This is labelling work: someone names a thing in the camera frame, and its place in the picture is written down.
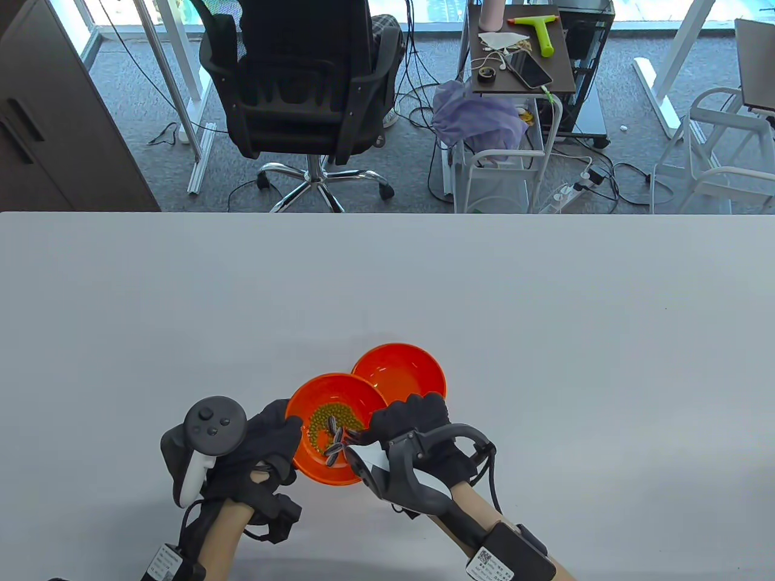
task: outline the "purple cloth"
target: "purple cloth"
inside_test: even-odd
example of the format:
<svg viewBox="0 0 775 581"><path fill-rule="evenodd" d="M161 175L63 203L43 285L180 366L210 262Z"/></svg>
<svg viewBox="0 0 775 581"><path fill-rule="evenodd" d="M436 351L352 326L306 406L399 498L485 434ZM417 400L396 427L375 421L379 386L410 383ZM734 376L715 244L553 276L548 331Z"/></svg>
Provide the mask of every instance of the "purple cloth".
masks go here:
<svg viewBox="0 0 775 581"><path fill-rule="evenodd" d="M432 127L445 145L465 139L475 152L518 150L528 130L511 99L474 95L470 85L459 81L447 81L436 89Z"/></svg>

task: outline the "bowl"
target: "bowl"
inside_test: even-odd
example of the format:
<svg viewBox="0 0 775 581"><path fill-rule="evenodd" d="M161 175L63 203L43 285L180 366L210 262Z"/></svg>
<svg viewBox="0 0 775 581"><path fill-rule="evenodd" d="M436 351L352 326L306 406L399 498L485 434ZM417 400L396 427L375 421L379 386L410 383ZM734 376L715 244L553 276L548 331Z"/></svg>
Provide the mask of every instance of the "bowl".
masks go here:
<svg viewBox="0 0 775 581"><path fill-rule="evenodd" d="M430 353L407 343L375 347L355 364L353 375L376 387L388 404L406 401L412 394L446 397L441 366Z"/></svg>
<svg viewBox="0 0 775 581"><path fill-rule="evenodd" d="M299 387L288 402L285 412L286 418L295 415L304 422L301 428L301 444L294 456L296 468L315 482L330 486L348 486L360 482L343 454L339 455L333 466L326 465L327 458L322 452L329 447L332 437L324 428L312 428L315 413L318 412L320 417L327 417L327 409L335 414L345 411L345 415L349 410L352 417L361 424L361 429L366 429L374 412L387 406L384 397L374 386L348 373L328 373Z"/></svg>

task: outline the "cabinet handle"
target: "cabinet handle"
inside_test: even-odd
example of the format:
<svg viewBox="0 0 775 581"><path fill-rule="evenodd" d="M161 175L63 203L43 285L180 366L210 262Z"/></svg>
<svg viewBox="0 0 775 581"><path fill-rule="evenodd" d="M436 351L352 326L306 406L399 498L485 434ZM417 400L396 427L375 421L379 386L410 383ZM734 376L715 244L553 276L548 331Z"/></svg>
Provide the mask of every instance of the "cabinet handle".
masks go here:
<svg viewBox="0 0 775 581"><path fill-rule="evenodd" d="M13 110L13 112L16 113L16 116L19 117L19 121L22 122L22 125L24 125L24 129L26 129L29 132L33 140L37 142L46 141L43 138L43 134L35 125L33 118L30 117L29 113L26 111L26 109L24 109L24 105L19 103L14 98L10 98L8 100L8 104L9 104L9 107Z"/></svg>
<svg viewBox="0 0 775 581"><path fill-rule="evenodd" d="M19 159L22 161L22 163L30 166L35 163L32 156L27 153L27 149L24 147L24 145L22 145L22 142L19 141L19 138L16 137L16 134L13 132L13 130L3 121L0 121L0 131L2 131L2 134L8 138L8 141L11 143L11 146L16 151L16 154L19 156Z"/></svg>

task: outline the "dark cabinet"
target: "dark cabinet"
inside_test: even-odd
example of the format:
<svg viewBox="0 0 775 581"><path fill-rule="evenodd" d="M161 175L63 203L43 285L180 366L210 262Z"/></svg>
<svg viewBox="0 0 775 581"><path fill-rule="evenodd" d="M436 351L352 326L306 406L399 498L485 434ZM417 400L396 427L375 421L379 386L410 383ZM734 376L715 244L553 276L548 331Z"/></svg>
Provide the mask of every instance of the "dark cabinet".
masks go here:
<svg viewBox="0 0 775 581"><path fill-rule="evenodd" d="M0 115L0 209L72 210L22 138Z"/></svg>
<svg viewBox="0 0 775 581"><path fill-rule="evenodd" d="M0 39L0 119L0 210L159 209L46 0L24 5Z"/></svg>

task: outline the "smartphone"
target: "smartphone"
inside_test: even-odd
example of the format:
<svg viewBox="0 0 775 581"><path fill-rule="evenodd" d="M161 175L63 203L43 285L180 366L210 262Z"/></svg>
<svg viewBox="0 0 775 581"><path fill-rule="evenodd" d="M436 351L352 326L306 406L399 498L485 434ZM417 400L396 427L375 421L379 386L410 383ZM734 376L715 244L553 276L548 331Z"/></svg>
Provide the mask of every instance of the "smartphone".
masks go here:
<svg viewBox="0 0 775 581"><path fill-rule="evenodd" d="M508 60L508 68L528 89L537 89L552 82L549 74L527 50L512 54Z"/></svg>

